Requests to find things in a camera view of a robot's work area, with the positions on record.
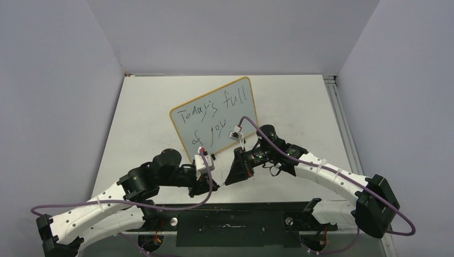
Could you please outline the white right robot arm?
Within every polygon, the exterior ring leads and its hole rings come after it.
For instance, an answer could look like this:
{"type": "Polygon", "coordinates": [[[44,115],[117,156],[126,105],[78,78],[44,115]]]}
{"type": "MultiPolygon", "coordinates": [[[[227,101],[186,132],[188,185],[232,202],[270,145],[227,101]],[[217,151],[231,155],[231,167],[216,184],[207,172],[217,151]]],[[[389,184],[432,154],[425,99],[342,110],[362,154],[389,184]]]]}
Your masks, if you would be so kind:
{"type": "Polygon", "coordinates": [[[314,199],[303,214],[309,229],[322,224],[356,225],[367,235],[381,239],[396,216],[400,205],[389,182],[380,175],[367,177],[340,169],[308,150],[285,142],[274,126],[263,125],[251,150],[236,148],[225,185],[245,181],[254,168],[272,163],[279,172],[311,180],[343,198],[342,201],[314,199]]]}

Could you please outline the yellow-framed whiteboard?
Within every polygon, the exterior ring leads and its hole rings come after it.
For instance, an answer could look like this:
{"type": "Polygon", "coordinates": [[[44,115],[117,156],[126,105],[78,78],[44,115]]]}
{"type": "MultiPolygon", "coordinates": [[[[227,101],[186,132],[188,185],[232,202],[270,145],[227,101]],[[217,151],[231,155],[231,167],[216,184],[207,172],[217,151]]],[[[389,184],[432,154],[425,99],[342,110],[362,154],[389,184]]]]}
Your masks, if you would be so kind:
{"type": "Polygon", "coordinates": [[[200,147],[217,154],[234,145],[229,133],[242,117],[258,124],[251,80],[241,77],[171,109],[169,116],[190,160],[200,147]]]}

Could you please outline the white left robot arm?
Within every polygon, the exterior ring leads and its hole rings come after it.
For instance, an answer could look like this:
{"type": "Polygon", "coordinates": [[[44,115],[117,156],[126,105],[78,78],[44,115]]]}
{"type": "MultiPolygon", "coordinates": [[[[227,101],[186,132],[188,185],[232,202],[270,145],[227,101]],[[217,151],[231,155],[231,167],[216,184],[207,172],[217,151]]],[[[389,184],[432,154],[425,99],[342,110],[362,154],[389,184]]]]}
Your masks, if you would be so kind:
{"type": "Polygon", "coordinates": [[[152,161],[130,170],[109,188],[87,202],[68,204],[58,215],[40,214],[36,219],[45,256],[77,256],[90,244],[128,230],[154,230],[163,211],[183,211],[188,207],[160,207],[151,200],[161,186],[187,187],[191,197],[217,190],[211,172],[212,157],[200,147],[193,163],[182,164],[181,154],[165,149],[152,161]]]}

